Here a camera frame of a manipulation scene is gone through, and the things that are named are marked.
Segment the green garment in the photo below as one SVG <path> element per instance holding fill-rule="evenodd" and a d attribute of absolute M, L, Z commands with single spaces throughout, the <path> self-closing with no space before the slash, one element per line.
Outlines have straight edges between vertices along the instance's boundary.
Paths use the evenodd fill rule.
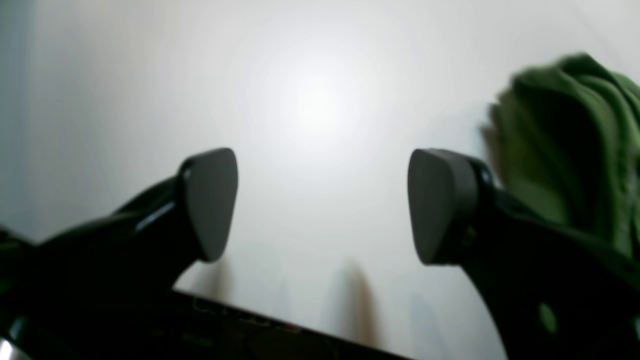
<path fill-rule="evenodd" d="M 517 74 L 493 117 L 507 190 L 639 258 L 640 88 L 586 54 Z"/>

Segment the green fabric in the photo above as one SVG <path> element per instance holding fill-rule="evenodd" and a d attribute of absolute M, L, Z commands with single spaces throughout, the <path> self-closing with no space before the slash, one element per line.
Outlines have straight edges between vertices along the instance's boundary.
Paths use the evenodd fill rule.
<path fill-rule="evenodd" d="M 517 74 L 493 111 L 507 190 L 638 258 L 640 88 L 586 54 Z"/>

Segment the green cloth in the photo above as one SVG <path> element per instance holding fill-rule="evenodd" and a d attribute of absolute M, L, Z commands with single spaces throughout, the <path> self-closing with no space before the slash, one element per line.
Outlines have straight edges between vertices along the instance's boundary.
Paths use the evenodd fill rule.
<path fill-rule="evenodd" d="M 493 119 L 506 189 L 638 259 L 640 88 L 587 54 L 517 74 Z"/>

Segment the white backdrop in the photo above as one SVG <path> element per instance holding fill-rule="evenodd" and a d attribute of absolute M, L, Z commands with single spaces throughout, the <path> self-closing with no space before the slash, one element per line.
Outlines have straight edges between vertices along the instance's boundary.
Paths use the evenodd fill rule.
<path fill-rule="evenodd" d="M 231 147 L 227 251 L 181 291 L 417 359 L 504 359 L 464 273 L 422 266 L 416 147 L 487 158 L 523 66 L 640 79 L 637 1 L 0 0 L 0 222 L 46 237 Z"/>

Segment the white wall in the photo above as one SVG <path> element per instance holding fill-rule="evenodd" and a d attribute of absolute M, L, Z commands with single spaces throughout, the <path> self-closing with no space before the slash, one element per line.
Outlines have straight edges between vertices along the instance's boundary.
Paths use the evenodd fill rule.
<path fill-rule="evenodd" d="M 416 147 L 486 158 L 523 66 L 640 78 L 633 1 L 0 2 L 0 221 L 44 239 L 233 148 L 227 253 L 177 287 L 419 359 L 500 359 L 478 294 L 413 250 Z"/>

